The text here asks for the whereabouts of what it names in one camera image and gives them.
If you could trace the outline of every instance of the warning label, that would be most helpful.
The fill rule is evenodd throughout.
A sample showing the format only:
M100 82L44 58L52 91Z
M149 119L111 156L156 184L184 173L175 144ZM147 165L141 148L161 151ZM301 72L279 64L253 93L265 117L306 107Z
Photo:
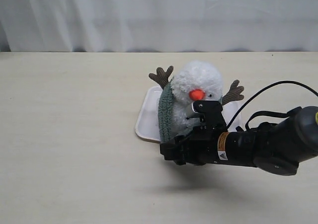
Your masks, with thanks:
M223 132L218 139L218 155L220 160L228 160L227 153L225 152L225 144L229 132Z

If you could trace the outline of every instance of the white fluffy plush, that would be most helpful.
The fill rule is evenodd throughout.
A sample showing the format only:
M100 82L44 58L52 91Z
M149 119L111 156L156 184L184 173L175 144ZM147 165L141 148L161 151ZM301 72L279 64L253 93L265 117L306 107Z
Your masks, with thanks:
M173 77L171 88L174 96L172 132L177 134L197 122L197 119L186 119L185 108L193 102L189 92L201 89L205 92L203 100L218 101L222 97L223 79L211 63L195 60Z

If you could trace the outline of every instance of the black cable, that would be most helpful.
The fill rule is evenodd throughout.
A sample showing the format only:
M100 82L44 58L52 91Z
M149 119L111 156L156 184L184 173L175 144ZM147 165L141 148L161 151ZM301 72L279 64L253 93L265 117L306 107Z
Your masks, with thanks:
M258 93L256 93L254 96L252 96L246 103L244 103L244 105L236 112L236 114L233 116L233 118L231 119L231 121L229 122L228 126L227 126L227 129L230 128L231 124L234 122L235 118L239 115L239 113L244 109L244 107L246 107L253 99L255 99L258 95L260 95L262 92L266 91L267 89L270 89L271 87L274 87L276 85L280 85L280 84L286 84L286 83L289 83L289 84L295 84L295 85L299 85L299 86L302 86L306 89L308 89L309 91L311 91L313 94L315 94L317 97L318 97L318 92L316 92L315 90L313 90L311 87L305 85L305 84L302 84L300 82L297 82L297 81L278 81L278 82L275 82L265 88L263 88L262 90L260 90Z

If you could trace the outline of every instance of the beige tabletop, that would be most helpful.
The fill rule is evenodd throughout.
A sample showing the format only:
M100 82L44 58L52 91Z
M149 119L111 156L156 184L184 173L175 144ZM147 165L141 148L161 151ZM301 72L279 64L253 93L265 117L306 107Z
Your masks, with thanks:
M0 223L317 223L318 158L291 177L176 166L136 136L148 73L193 59L217 66L225 91L239 79L245 100L283 79L318 90L318 53L0 53ZM281 85L242 117L309 105L312 93Z

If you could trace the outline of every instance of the orange nose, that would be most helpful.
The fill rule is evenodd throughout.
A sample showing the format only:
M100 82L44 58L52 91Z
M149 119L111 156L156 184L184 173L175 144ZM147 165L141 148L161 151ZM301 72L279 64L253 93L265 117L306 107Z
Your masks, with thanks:
M189 92L189 97L193 100L193 101L197 101L197 100L202 100L205 96L204 91L200 90L200 89L196 89L193 91Z

